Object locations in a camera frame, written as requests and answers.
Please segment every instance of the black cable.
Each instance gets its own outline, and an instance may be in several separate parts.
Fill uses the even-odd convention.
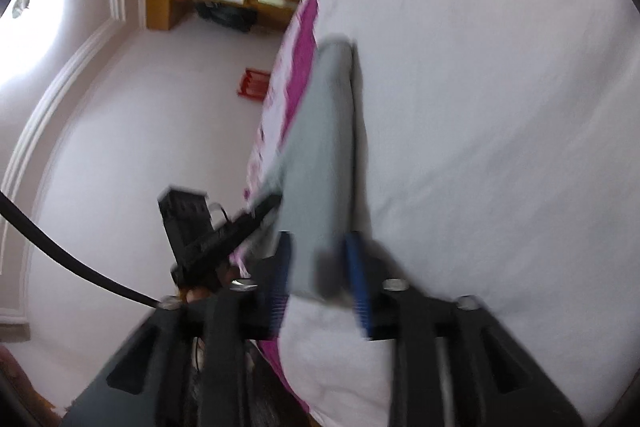
[[[231,221],[229,219],[229,216],[226,215],[224,207],[220,203],[218,203],[217,201],[214,201],[213,203],[210,203],[207,208],[209,210],[211,210],[212,208],[217,208],[218,210],[220,210],[222,212],[223,216],[225,216],[226,222],[229,223]]]
[[[200,337],[196,337],[195,338],[196,349],[194,350],[194,357],[193,358],[195,360],[196,371],[197,371],[198,374],[201,373],[201,371],[200,371],[200,360],[198,359],[198,354],[199,354],[198,350],[200,349],[200,344],[199,344],[200,342],[203,343],[204,341]]]
[[[63,250],[62,247],[39,229],[36,224],[25,216],[20,211],[20,208],[15,206],[9,198],[2,194],[2,192],[0,192],[0,214],[2,214],[4,219],[11,223],[18,232],[31,241],[37,248],[42,250],[56,263],[60,264],[60,266],[65,267],[78,277],[100,286],[100,288],[104,288],[111,293],[115,293],[116,295],[131,301],[139,302],[145,306],[155,308],[158,304],[158,301],[155,299],[118,284],[101,273],[98,273],[94,269],[89,268],[86,264],[80,263],[78,259]]]

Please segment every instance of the red object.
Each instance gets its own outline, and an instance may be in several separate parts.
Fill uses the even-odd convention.
[[[238,88],[238,96],[244,96],[250,100],[263,102],[269,90],[269,81],[271,80],[270,71],[252,70],[247,68],[240,81]]]

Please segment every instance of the metal screw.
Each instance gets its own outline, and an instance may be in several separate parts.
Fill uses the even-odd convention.
[[[234,292],[252,292],[258,285],[251,279],[234,279],[231,281],[230,290]]]
[[[409,283],[404,279],[387,279],[382,287],[388,292],[403,292],[409,289]]]
[[[480,308],[480,302],[473,295],[465,295],[458,299],[456,306],[465,312],[472,312]]]
[[[175,295],[167,295],[158,302],[158,308],[161,310],[177,310],[182,306],[182,301]]]

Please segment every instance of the white bed sheet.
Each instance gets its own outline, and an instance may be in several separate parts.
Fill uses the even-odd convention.
[[[357,48],[358,228],[478,295],[589,425],[640,367],[639,30],[631,0],[318,0],[314,27]],[[284,373],[326,427],[386,425],[391,347],[361,335],[289,303]]]

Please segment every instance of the black bag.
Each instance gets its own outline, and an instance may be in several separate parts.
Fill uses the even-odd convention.
[[[247,33],[258,19],[258,12],[219,2],[197,2],[196,12],[205,20]]]

